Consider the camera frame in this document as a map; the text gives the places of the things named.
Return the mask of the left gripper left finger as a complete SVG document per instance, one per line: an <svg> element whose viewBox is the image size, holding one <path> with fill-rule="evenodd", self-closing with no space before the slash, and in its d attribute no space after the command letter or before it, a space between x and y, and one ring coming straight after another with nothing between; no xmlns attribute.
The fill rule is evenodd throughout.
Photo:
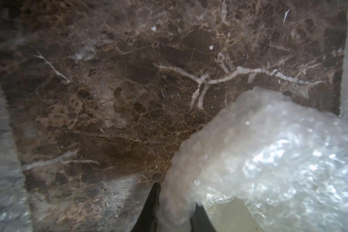
<svg viewBox="0 0 348 232"><path fill-rule="evenodd" d="M157 230L156 208L159 205L160 183L155 182L131 232L155 232Z"/></svg>

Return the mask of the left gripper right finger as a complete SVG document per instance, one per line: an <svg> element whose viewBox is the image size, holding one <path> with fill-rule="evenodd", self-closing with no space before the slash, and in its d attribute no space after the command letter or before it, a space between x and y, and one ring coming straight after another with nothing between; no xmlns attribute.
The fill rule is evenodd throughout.
<svg viewBox="0 0 348 232"><path fill-rule="evenodd" d="M191 232L216 232L206 210L203 206L196 204L195 212L190 218Z"/></svg>

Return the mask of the cream white bowl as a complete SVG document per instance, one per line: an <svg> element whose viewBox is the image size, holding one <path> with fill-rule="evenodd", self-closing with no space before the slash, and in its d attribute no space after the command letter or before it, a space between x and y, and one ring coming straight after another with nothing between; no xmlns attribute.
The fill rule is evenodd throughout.
<svg viewBox="0 0 348 232"><path fill-rule="evenodd" d="M264 232L240 199L204 208L217 232Z"/></svg>

